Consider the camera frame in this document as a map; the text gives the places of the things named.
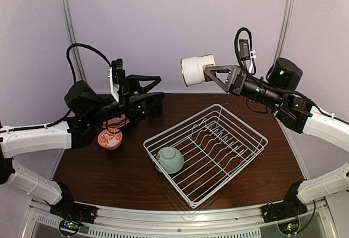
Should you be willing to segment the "dark green mug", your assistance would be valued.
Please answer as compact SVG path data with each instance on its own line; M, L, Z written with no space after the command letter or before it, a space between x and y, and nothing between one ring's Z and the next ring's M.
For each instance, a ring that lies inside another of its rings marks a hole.
M163 115L163 100L155 99L147 102L148 116L158 118Z

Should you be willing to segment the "white brown cup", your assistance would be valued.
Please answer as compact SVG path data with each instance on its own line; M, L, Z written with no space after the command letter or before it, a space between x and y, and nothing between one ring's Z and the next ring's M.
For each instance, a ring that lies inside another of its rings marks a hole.
M180 68L186 87L212 81L212 79L205 74L204 70L207 67L215 66L215 59L212 54L200 57L182 58L180 61Z

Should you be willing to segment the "pink white floral bowl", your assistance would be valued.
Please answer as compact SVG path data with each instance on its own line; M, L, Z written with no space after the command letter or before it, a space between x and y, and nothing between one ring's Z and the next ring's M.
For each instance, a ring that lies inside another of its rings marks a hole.
M106 150L117 149L123 139L123 134L118 128L104 129L97 138L98 144Z

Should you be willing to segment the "pale green bowl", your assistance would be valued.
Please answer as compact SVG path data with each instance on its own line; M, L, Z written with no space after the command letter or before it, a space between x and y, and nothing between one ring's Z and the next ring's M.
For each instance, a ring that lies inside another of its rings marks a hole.
M174 147L163 147L158 151L155 158L168 174L175 174L184 166L183 155Z

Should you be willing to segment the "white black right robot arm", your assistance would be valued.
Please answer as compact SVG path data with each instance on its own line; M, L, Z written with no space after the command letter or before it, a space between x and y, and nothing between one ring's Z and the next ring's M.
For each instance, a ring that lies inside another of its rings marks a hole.
M205 81L215 82L225 92L269 108L286 128L348 150L348 122L325 112L295 90L303 73L293 62L278 58L267 81L254 77L243 63L232 66L204 64L199 70ZM291 217L300 205L346 189L347 163L317 178L293 183L279 211L283 216Z

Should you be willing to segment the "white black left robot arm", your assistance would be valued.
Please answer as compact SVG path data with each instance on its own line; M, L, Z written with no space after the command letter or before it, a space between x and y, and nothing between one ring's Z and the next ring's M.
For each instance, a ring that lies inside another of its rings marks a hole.
M1 129L1 184L16 187L50 204L66 218L79 210L69 187L50 181L25 168L14 159L24 153L69 150L89 146L98 127L112 118L124 116L127 129L163 111L163 92L151 92L161 82L159 76L128 75L111 78L111 93L98 95L83 80L74 83L64 100L74 115L49 124L28 127L4 126Z

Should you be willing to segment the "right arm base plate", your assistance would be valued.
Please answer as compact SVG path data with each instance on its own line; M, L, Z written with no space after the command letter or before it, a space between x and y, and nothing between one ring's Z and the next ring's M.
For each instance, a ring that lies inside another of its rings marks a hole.
M297 217L307 213L308 208L304 204L296 204L292 201L268 203L261 207L262 217L265 223L280 221Z

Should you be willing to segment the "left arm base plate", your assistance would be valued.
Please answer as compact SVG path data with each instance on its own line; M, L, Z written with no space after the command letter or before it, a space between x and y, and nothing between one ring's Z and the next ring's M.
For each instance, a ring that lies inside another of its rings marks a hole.
M61 200L55 205L47 203L50 213L60 218L78 223L93 224L97 215L97 207L76 202Z

